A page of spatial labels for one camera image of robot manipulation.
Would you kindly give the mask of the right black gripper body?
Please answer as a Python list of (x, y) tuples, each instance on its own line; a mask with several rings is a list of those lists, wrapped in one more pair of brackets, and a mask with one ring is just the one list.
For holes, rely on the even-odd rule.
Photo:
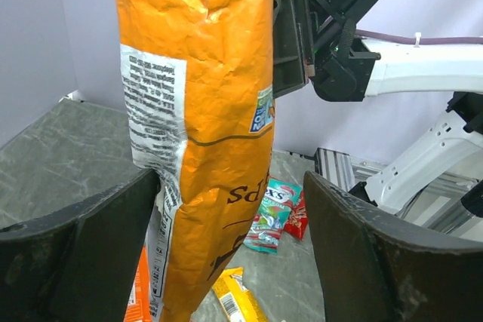
[(378, 0), (274, 0), (273, 95), (310, 83), (328, 102), (361, 102), (379, 53), (356, 24)]

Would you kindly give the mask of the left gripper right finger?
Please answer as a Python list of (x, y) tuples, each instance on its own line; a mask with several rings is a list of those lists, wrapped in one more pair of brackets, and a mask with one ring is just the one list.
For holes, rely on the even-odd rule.
[(328, 321), (480, 321), (482, 244), (409, 223), (308, 171)]

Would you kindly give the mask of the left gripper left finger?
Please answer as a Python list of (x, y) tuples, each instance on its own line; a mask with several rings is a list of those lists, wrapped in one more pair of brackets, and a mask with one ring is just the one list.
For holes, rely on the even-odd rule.
[(1, 230), (3, 321), (122, 321), (159, 178), (127, 183)]

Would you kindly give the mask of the orange chip bag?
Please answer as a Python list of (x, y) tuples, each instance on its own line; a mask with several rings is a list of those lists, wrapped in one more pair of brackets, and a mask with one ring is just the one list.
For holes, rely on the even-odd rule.
[(188, 321), (269, 181), (273, 0), (116, 0), (133, 162), (160, 192), (146, 235), (153, 321)]

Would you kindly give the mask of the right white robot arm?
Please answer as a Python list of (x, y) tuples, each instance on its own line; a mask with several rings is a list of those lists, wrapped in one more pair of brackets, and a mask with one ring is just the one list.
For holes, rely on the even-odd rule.
[[(364, 29), (393, 35), (453, 34), (471, 20), (482, 22), (482, 0), (379, 0), (361, 21)], [(307, 86), (278, 99), (275, 148), (310, 155), (317, 148), (382, 164), (368, 181), (368, 194), (384, 211), (459, 238), (479, 241), (482, 219), (446, 197), (417, 199), (417, 193), (447, 170), (482, 177), (482, 138), (467, 134), (448, 92), (390, 94), (395, 82), (410, 81), (418, 69), (444, 81), (482, 70), (479, 45), (409, 46), (373, 40), (381, 53), (377, 83), (360, 103), (329, 103)]]

